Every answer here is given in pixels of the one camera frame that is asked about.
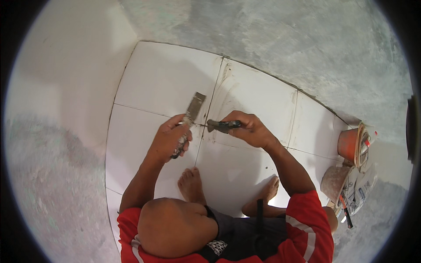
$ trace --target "foot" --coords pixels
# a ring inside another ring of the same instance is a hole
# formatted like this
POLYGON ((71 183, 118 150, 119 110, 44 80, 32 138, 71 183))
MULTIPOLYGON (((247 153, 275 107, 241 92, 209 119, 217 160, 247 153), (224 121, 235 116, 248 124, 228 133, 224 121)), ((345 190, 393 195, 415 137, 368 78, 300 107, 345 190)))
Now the foot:
POLYGON ((245 204, 241 208, 241 212, 249 217, 256 216, 257 215, 257 200, 263 199, 263 204, 267 204, 270 199, 274 198, 276 194, 278 193, 279 188, 279 178, 277 176, 274 176, 268 183, 265 185, 265 187, 260 191, 259 195, 245 204))
POLYGON ((193 167, 191 170, 186 169, 177 184, 186 202, 206 205, 202 180, 200 179, 199 169, 197 167, 193 167))

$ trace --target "man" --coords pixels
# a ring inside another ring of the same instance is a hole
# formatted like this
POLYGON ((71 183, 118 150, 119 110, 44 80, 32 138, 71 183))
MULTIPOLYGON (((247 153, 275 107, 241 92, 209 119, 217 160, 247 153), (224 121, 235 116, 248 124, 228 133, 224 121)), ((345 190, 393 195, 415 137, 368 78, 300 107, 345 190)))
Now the man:
POLYGON ((243 206, 249 218, 232 218, 208 207, 197 167, 186 169, 178 181, 186 201, 154 199, 156 180, 178 139, 187 133, 188 141, 192 140, 188 127, 178 125, 182 117, 174 116, 160 126, 123 194, 117 219, 122 263, 332 261, 335 213, 321 206, 305 169, 253 114, 233 111, 222 120, 240 120, 241 128, 230 135, 263 148, 279 173, 243 206), (287 208, 268 205, 279 180, 291 197, 287 208))

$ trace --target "white tile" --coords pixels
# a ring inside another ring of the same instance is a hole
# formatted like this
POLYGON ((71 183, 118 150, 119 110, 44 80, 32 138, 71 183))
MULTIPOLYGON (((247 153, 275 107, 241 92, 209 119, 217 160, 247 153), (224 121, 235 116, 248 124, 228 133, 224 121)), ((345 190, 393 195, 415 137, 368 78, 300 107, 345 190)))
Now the white tile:
MULTIPOLYGON (((106 187, 123 193, 136 174, 152 143, 159 126, 168 117, 114 105, 108 130, 105 158, 106 187)), ((191 129, 193 141, 185 156, 171 160, 164 165, 155 188, 155 198, 180 198, 177 180, 187 167, 195 164, 200 143, 199 126, 191 129)))
POLYGON ((195 92, 207 96, 196 123, 203 124, 221 56, 168 44, 139 42, 124 71, 115 103, 174 116, 186 112, 195 92))
MULTIPOLYGON (((237 217, 242 216, 241 207, 278 174, 266 152, 206 142, 206 139, 200 145, 196 166, 208 205, 237 217)), ((288 200, 288 194, 280 187, 270 204, 286 207, 288 200)))
MULTIPOLYGON (((208 118, 219 121, 233 110, 253 113, 287 146, 296 95, 297 90, 284 82, 224 58, 208 118)), ((246 142, 216 130, 209 138, 225 145, 252 148, 246 142)))
POLYGON ((118 228, 118 212, 120 210, 120 203, 121 203, 121 194, 118 194, 110 189, 106 189, 107 193, 107 206, 108 206, 108 214, 109 214, 109 221, 111 222, 112 234, 114 237, 120 237, 120 228, 118 228))
POLYGON ((341 162, 344 161, 344 158, 338 154, 338 139, 339 134, 341 134, 341 131, 347 129, 349 129, 349 126, 346 123, 344 123, 338 116, 335 116, 333 120, 333 132, 330 140, 328 158, 335 159, 341 162))
POLYGON ((298 92, 288 148, 328 157, 334 114, 298 92))
POLYGON ((117 244, 117 249, 118 252, 121 254, 121 244, 118 240, 120 240, 120 238, 114 237, 115 243, 117 244))
POLYGON ((288 149, 294 158, 306 169, 314 186, 316 187, 322 206, 327 205, 329 198, 320 191, 320 183, 330 166, 342 166, 340 161, 335 161, 329 158, 324 158, 314 154, 309 154, 303 151, 288 149))

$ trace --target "black strap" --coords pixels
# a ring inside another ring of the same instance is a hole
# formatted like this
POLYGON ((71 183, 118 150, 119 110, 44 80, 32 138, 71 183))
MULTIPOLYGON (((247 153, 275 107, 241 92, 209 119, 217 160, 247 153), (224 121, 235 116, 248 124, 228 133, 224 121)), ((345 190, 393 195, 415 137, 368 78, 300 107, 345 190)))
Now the black strap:
POLYGON ((263 199, 257 199, 257 217, 256 232, 258 235, 263 234, 263 199))

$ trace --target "red shirt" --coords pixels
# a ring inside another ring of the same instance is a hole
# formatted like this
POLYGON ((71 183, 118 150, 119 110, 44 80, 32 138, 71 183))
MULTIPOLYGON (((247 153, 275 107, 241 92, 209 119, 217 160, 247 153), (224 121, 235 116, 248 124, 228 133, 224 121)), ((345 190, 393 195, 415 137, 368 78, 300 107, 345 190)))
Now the red shirt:
MULTIPOLYGON (((120 227, 121 262, 122 263, 206 263, 201 255, 193 253, 181 258, 157 258, 146 254, 137 240, 137 224, 140 208, 129 208, 121 213, 117 221, 120 227)), ((326 212, 322 209, 315 190, 306 194, 294 194, 286 210, 286 228, 288 239, 282 242, 277 254, 264 262, 332 262, 333 238, 326 212)), ((232 262, 223 258, 218 263, 232 262)), ((254 255, 238 262, 262 262, 254 255)))

